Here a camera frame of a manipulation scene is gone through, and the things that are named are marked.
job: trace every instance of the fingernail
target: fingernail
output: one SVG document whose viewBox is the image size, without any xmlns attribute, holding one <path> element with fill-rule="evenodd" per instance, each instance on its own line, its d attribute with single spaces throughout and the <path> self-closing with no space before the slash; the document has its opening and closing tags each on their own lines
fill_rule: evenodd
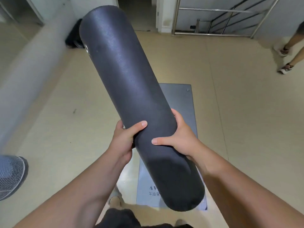
<svg viewBox="0 0 304 228">
<path fill-rule="evenodd" d="M 151 142 L 152 142 L 153 145 L 157 145 L 157 139 L 156 138 L 153 138 Z"/>
<path fill-rule="evenodd" d="M 142 122 L 141 122 L 141 125 L 142 125 L 142 126 L 147 126 L 147 124 L 148 124 L 147 121 L 142 121 Z"/>
</svg>

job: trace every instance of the forearm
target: forearm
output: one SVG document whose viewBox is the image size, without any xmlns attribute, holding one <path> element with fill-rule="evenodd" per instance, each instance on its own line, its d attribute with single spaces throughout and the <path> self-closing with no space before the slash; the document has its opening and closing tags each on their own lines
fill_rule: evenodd
<svg viewBox="0 0 304 228">
<path fill-rule="evenodd" d="M 193 158 L 230 227 L 300 227 L 304 216 L 200 143 Z"/>
<path fill-rule="evenodd" d="M 125 163 L 107 150 L 16 227 L 93 227 Z"/>
</svg>

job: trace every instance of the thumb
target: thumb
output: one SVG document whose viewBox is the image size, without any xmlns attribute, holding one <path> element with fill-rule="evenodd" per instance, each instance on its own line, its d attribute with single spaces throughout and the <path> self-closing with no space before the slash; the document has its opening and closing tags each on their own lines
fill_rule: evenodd
<svg viewBox="0 0 304 228">
<path fill-rule="evenodd" d="M 146 128 L 146 126 L 148 125 L 147 121 L 141 121 L 136 123 L 135 125 L 131 126 L 130 128 L 128 128 L 126 131 L 128 132 L 128 135 L 130 137 L 133 137 L 135 134 L 137 134 L 139 131 L 143 130 L 144 128 Z"/>
<path fill-rule="evenodd" d="M 161 137 L 161 138 L 153 138 L 152 144 L 156 146 L 173 146 L 173 138 L 170 137 Z"/>
</svg>

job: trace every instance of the black shorts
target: black shorts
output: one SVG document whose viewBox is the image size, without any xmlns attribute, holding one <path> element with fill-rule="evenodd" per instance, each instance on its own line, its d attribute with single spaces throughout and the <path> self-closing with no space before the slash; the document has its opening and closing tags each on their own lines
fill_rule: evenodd
<svg viewBox="0 0 304 228">
<path fill-rule="evenodd" d="M 117 210 L 108 209 L 99 224 L 95 228 L 134 228 L 134 227 L 153 227 L 153 228 L 173 228 L 170 224 L 161 224 L 157 226 L 141 226 L 134 213 L 129 209 Z M 180 228 L 192 228 L 186 224 L 178 226 Z"/>
<path fill-rule="evenodd" d="M 304 22 L 302 22 L 299 27 L 298 27 L 298 30 L 297 30 L 297 33 L 298 34 L 304 34 Z"/>
</svg>

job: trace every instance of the foam roller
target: foam roller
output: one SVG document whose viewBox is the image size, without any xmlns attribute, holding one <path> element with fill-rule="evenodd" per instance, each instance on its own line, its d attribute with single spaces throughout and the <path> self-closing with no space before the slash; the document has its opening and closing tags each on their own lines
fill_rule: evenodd
<svg viewBox="0 0 304 228">
<path fill-rule="evenodd" d="M 173 135 L 177 124 L 125 13 L 116 6 L 90 11 L 80 37 L 124 126 L 148 122 L 134 144 L 165 204 L 175 211 L 195 208 L 205 189 L 194 163 L 173 147 L 151 143 Z"/>
</svg>

